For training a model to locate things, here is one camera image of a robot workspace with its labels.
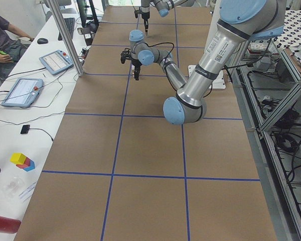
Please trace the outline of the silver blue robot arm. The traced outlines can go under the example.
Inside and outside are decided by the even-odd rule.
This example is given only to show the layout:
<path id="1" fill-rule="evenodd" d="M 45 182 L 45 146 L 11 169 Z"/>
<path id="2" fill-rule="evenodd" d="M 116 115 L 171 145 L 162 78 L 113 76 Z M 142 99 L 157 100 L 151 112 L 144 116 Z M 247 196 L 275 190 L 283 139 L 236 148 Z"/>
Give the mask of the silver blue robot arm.
<path id="1" fill-rule="evenodd" d="M 138 78 L 140 66 L 157 63 L 166 74 L 176 95 L 165 100 L 163 112 L 174 125 L 195 123 L 206 113 L 205 92 L 244 41 L 271 39 L 283 33 L 285 1 L 221 1 L 217 32 L 188 79 L 168 51 L 149 46 L 140 30 L 129 33 L 129 59 Z"/>
<path id="2" fill-rule="evenodd" d="M 135 17 L 137 18 L 138 15 L 141 15 L 143 19 L 145 34 L 148 35 L 148 20 L 150 18 L 150 6 L 151 3 L 154 4 L 155 8 L 157 9 L 159 15 L 163 18 L 168 15 L 169 11 L 174 9 L 177 6 L 180 5 L 188 5 L 192 6 L 194 4 L 194 1 L 188 1 L 188 0 L 144 0 L 141 1 L 141 6 L 138 8 L 138 10 L 134 11 Z"/>

